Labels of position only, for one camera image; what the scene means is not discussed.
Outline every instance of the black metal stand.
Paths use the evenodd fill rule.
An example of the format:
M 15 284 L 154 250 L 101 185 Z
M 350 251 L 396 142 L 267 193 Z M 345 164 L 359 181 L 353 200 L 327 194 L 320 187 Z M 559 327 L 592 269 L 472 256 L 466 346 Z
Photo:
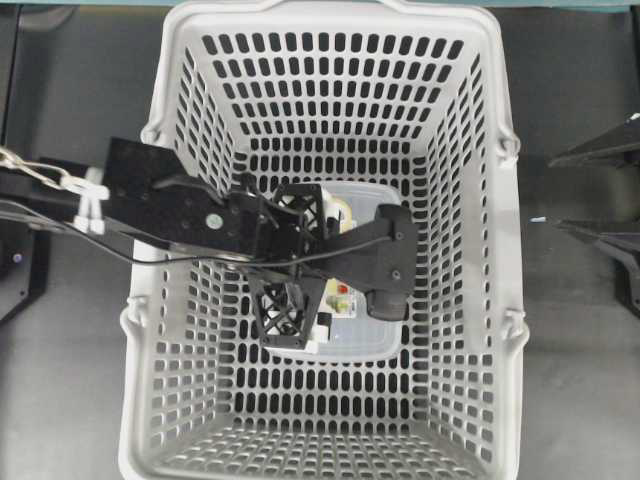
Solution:
M 0 220 L 0 323 L 44 291 L 48 242 L 45 233 Z
M 551 167 L 627 167 L 640 165 L 640 115 L 603 135 L 554 157 Z M 619 261 L 629 275 L 632 311 L 640 317 L 640 221 L 562 220 L 556 225 Z

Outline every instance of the plastic container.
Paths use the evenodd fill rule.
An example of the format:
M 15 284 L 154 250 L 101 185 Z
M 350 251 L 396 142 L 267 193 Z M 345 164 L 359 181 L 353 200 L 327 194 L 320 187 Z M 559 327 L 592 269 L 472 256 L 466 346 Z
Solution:
M 392 187 L 362 182 L 321 182 L 332 196 L 345 201 L 351 208 L 354 226 L 373 220 L 381 203 L 400 204 L 400 197 Z M 402 323 L 385 322 L 367 314 L 363 293 L 354 292 L 353 314 L 333 315 L 331 336 L 327 343 L 316 344 L 317 352 L 300 350 L 272 350 L 273 355 L 294 360 L 315 362 L 370 362 L 386 360 L 398 354 Z
M 142 138 L 221 191 L 246 170 L 264 192 L 393 186 L 420 238 L 400 351 L 362 364 L 261 350 L 236 272 L 135 267 L 122 316 L 127 479 L 515 478 L 528 338 L 519 142 L 489 13 L 389 0 L 178 6 Z

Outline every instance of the black wire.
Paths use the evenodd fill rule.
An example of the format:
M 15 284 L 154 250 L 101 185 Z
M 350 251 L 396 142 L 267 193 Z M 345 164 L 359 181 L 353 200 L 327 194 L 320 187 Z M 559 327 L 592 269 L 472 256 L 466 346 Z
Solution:
M 27 205 L 24 205 L 18 201 L 15 200 L 9 200 L 6 198 L 0 198 L 0 203 L 4 203 L 6 205 L 11 205 L 13 207 L 16 208 L 20 208 L 28 213 L 30 213 L 31 215 L 38 217 L 42 220 L 45 220 L 59 228 L 62 228 L 63 230 L 70 232 L 70 233 L 74 233 L 80 237 L 82 237 L 83 239 L 85 239 L 86 241 L 88 241 L 89 243 L 91 243 L 92 245 L 100 248 L 101 250 L 104 250 L 105 252 L 113 255 L 114 257 L 119 258 L 120 260 L 123 260 L 127 263 L 130 263 L 132 265 L 143 265 L 143 266 L 154 266 L 154 265 L 168 265 L 168 264 L 172 264 L 172 263 L 183 263 L 183 262 L 199 262 L 199 261 L 213 261 L 213 262 L 219 262 L 219 263 L 225 263 L 228 265 L 238 265 L 238 266 L 243 266 L 243 267 L 254 267 L 254 268 L 277 268 L 277 267 L 290 267 L 293 265 L 298 265 L 301 263 L 307 263 L 307 262 L 311 262 L 314 260 L 322 260 L 325 258 L 331 258 L 331 257 L 336 257 L 338 255 L 343 255 L 345 253 L 350 253 L 350 252 L 354 252 L 356 250 L 361 250 L 363 248 L 367 248 L 370 247 L 372 245 L 376 245 L 378 243 L 381 242 L 386 242 L 386 241 L 390 241 L 391 237 L 385 235 L 383 237 L 378 237 L 378 238 L 374 238 L 371 240 L 367 240 L 365 242 L 362 243 L 358 243 L 356 245 L 351 245 L 349 247 L 344 247 L 344 248 L 339 248 L 337 250 L 331 250 L 329 252 L 322 252 L 322 253 L 316 253 L 313 255 L 306 255 L 300 258 L 292 258 L 291 260 L 282 260 L 282 261 L 276 261 L 276 262 L 253 262 L 253 261 L 244 261 L 244 260 L 230 260 L 221 256 L 216 256 L 216 255 L 198 255 L 198 256 L 194 256 L 194 257 L 179 257 L 179 258 L 169 258 L 169 259 L 165 259 L 165 260 L 139 260 L 137 258 L 133 258 L 132 256 L 127 255 L 124 252 L 121 252 L 119 250 L 116 250 L 115 248 L 113 248 L 110 245 L 107 245 L 104 242 L 101 242 L 100 240 L 97 240 L 95 238 L 93 238 L 91 235 L 88 235 L 86 233 L 84 233 L 81 230 L 78 230 L 75 227 L 72 227 L 71 225 L 61 222 L 59 220 L 56 220 L 54 218 L 51 218 L 43 213 L 40 213 L 34 209 L 32 209 L 31 207 L 28 207 Z

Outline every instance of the screw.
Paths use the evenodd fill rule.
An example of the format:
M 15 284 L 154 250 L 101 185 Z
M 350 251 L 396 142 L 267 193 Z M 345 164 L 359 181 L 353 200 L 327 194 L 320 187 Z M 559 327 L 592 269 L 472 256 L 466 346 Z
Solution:
M 222 217 L 217 213 L 210 213 L 209 215 L 207 215 L 205 222 L 207 224 L 207 227 L 209 227 L 211 230 L 220 230 L 222 228 L 222 225 L 224 225 L 224 220 L 222 220 Z

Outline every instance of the dark floor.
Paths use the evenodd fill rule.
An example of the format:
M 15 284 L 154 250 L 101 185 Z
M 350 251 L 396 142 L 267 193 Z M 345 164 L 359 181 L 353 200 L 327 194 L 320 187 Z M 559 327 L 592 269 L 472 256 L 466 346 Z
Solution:
M 99 164 L 108 137 L 137 138 L 150 104 L 164 13 L 25 7 L 8 145 L 32 158 Z M 625 293 L 620 272 L 595 250 L 528 221 L 640 216 L 637 170 L 545 167 L 548 155 L 640 110 L 631 15 L 495 13 L 523 143 L 525 306 L 532 337 L 525 352 L 519 478 L 636 479 L 640 320 L 617 300 Z M 127 266 L 78 240 L 54 238 L 47 293 L 0 326 L 0 478 L 120 478 L 125 337 L 117 317 L 128 283 Z

